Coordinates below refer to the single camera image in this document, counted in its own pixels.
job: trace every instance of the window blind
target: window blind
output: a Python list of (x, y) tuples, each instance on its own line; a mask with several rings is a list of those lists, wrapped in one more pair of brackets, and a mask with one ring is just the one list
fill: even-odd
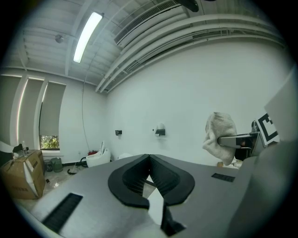
[(34, 114), (43, 81), (28, 79), (19, 114), (19, 143), (34, 149)]
[(20, 78), (0, 76), (0, 140), (10, 145), (10, 115)]
[(59, 117), (65, 85), (49, 82), (41, 106), (39, 134), (59, 135)]

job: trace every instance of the red object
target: red object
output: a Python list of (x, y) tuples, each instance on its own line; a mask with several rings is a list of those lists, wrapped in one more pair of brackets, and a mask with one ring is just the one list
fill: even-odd
[(88, 155), (96, 154), (98, 151), (89, 151)]

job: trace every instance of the plastic bottle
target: plastic bottle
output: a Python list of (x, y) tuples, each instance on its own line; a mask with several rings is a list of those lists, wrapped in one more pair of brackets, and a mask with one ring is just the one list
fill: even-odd
[(25, 141), (23, 141), (22, 146), (23, 146), (23, 155), (24, 157), (27, 157), (27, 149), (26, 149)]

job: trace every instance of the white towel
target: white towel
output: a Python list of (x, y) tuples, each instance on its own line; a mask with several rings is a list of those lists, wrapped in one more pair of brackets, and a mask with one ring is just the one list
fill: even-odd
[(236, 126), (231, 116), (226, 113), (214, 112), (207, 120), (206, 138), (203, 143), (203, 149), (219, 158), (225, 165), (231, 164), (235, 156), (235, 148), (221, 146), (217, 139), (221, 136), (237, 135)]

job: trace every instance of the ceiling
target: ceiling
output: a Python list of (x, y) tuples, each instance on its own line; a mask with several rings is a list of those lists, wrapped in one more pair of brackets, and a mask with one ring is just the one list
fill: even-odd
[[(283, 44), (273, 26), (260, 22), (267, 21), (262, 12), (245, 0), (197, 2), (199, 12), (193, 13), (174, 0), (45, 1), (23, 22), (2, 67), (86, 79), (99, 92), (109, 92), (143, 66), (189, 43), (246, 35)], [(103, 18), (89, 39), (81, 62), (76, 63), (73, 57), (77, 41), (92, 12)], [(178, 24), (209, 14), (251, 16), (258, 21), (220, 17)], [(55, 41), (57, 34), (64, 38), (62, 43)]]

